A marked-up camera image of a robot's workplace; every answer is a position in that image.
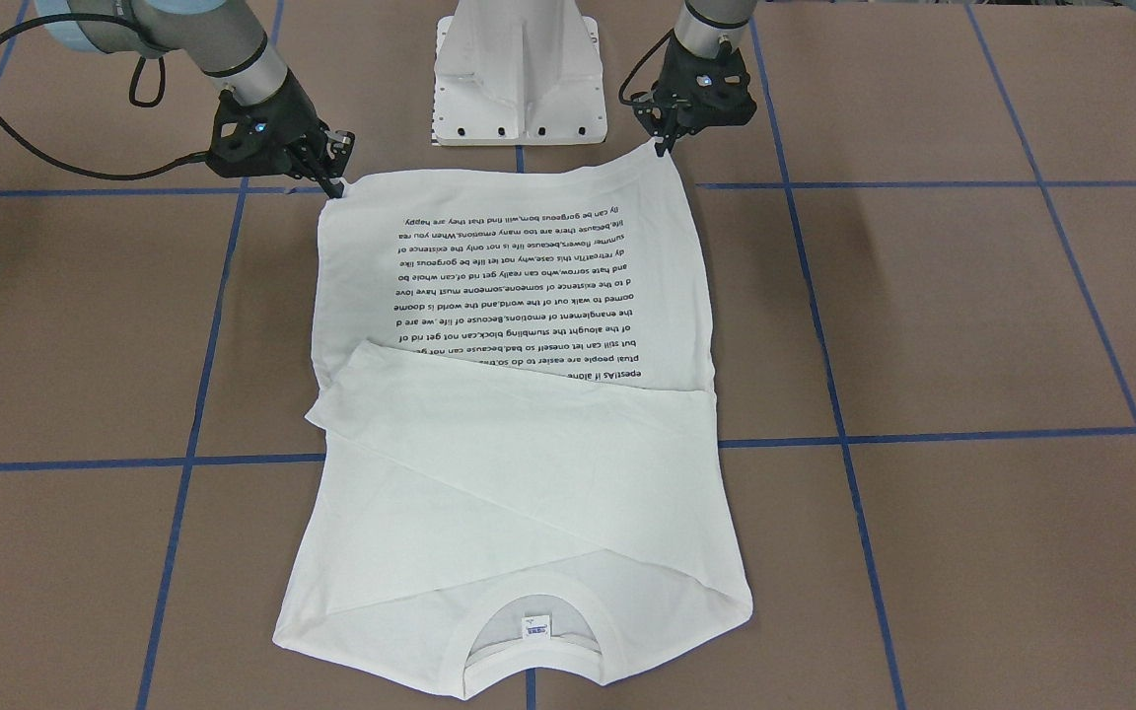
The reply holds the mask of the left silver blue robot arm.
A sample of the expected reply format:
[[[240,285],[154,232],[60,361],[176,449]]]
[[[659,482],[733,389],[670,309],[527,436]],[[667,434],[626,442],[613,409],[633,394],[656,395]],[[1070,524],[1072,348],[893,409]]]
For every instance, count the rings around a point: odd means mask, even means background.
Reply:
[[[755,112],[749,93],[741,40],[755,1],[684,1],[674,28],[638,60],[623,81],[618,98],[655,140],[659,157],[682,137],[705,127],[743,126]],[[662,67],[645,93],[628,93],[640,68],[665,51]]]

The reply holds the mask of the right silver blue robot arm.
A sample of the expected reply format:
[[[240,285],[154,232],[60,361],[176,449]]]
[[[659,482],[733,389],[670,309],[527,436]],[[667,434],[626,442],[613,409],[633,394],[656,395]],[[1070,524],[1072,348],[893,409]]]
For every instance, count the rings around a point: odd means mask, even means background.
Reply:
[[[353,134],[320,120],[244,1],[36,1],[35,11],[77,52],[189,55],[218,90],[212,136],[199,158],[218,176],[311,179],[342,197]]]

